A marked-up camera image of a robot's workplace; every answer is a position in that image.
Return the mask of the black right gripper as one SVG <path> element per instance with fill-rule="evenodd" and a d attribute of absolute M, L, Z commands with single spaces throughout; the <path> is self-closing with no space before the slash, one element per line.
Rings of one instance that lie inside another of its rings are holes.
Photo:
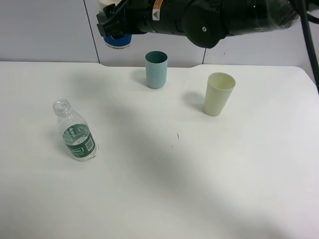
<path fill-rule="evenodd" d="M 129 34 L 179 34 L 178 0 L 99 0 L 96 15 L 101 37 Z"/>

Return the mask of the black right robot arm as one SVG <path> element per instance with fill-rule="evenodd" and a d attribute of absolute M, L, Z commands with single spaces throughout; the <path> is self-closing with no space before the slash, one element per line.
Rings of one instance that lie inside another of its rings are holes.
<path fill-rule="evenodd" d="M 287 29 L 299 16 L 289 0 L 122 0 L 96 17 L 102 37 L 158 33 L 213 48 L 228 36 Z"/>

